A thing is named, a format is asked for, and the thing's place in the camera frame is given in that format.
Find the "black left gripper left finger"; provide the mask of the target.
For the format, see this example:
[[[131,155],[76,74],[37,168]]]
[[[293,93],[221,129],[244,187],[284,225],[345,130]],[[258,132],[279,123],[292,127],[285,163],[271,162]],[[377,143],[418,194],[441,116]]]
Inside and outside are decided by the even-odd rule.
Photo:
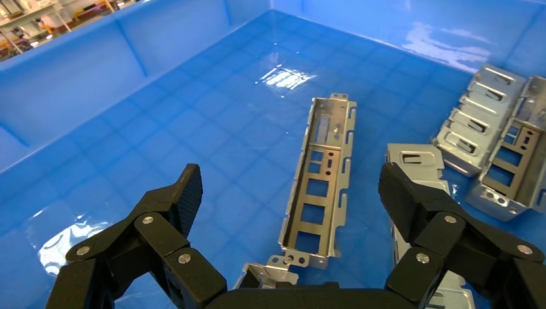
[[[134,280],[150,274],[177,308],[205,308],[227,282],[188,239],[202,196],[196,164],[173,184],[147,191],[127,217],[69,249],[46,306],[113,308]]]

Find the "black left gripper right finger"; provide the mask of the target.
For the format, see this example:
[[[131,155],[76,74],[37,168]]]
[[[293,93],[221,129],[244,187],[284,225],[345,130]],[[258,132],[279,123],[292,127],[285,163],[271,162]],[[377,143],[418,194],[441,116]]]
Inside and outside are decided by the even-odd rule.
[[[382,166],[379,196],[410,244],[387,290],[423,308],[453,272],[491,308],[545,307],[545,254],[538,247],[472,217],[448,193],[411,181],[394,163]]]

